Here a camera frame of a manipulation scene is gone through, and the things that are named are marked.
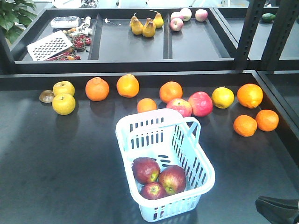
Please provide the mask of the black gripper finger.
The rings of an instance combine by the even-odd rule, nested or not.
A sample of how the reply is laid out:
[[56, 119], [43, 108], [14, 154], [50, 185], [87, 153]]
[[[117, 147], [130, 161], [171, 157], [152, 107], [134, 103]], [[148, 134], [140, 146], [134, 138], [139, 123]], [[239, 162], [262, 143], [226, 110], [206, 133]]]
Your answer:
[[298, 224], [299, 209], [281, 208], [259, 199], [255, 201], [256, 210], [271, 224]]
[[269, 203], [271, 205], [275, 205], [281, 208], [287, 209], [298, 209], [299, 208], [299, 200], [298, 199], [281, 199], [281, 198], [273, 198], [267, 196], [259, 196], [259, 200]]

